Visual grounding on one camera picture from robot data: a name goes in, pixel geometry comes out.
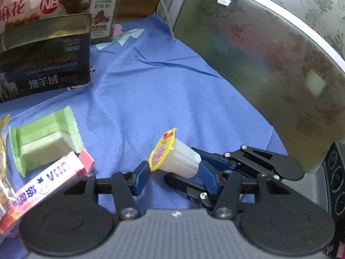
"jar label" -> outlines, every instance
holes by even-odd
[[[116,0],[91,0],[89,13],[92,16],[91,39],[108,37]]]

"food package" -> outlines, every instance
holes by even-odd
[[[38,20],[0,34],[0,104],[90,81],[90,14]]]
[[[22,177],[27,171],[84,148],[72,109],[67,106],[24,126],[9,128],[13,160]]]
[[[16,194],[11,186],[12,177],[7,168],[7,134],[2,132],[3,127],[9,118],[9,115],[5,115],[3,119],[0,118],[0,220],[4,217],[8,210],[8,203],[16,199]],[[4,235],[0,235],[0,243],[4,238]]]
[[[61,0],[67,14],[92,15],[91,43],[111,42],[120,0]]]
[[[177,128],[166,131],[150,154],[150,171],[161,169],[185,178],[198,173],[200,155],[175,137]]]
[[[0,33],[32,21],[66,14],[60,0],[0,0]]]
[[[8,202],[8,211],[0,220],[0,235],[15,237],[18,235],[18,220],[32,207],[40,203],[66,182],[90,173],[94,159],[83,149],[76,156],[70,152],[47,167],[35,178],[16,192],[18,196]]]

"gray plastic surface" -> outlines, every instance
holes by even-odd
[[[29,254],[27,259],[48,257]],[[100,247],[73,259],[279,259],[248,241],[229,220],[205,209],[148,210],[136,220],[122,221]],[[298,259],[326,259],[324,253]]]
[[[323,166],[320,166],[314,174],[305,173],[299,181],[284,179],[282,182],[329,212],[326,176]]]

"white bag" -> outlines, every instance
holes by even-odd
[[[0,33],[32,21],[65,14],[60,0],[0,0]]]

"yellow lid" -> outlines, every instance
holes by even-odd
[[[175,131],[177,131],[177,128],[173,128],[165,132],[158,141],[156,147],[151,152],[149,157],[149,165],[151,172],[159,169],[160,165],[169,154],[170,149],[174,143]]]

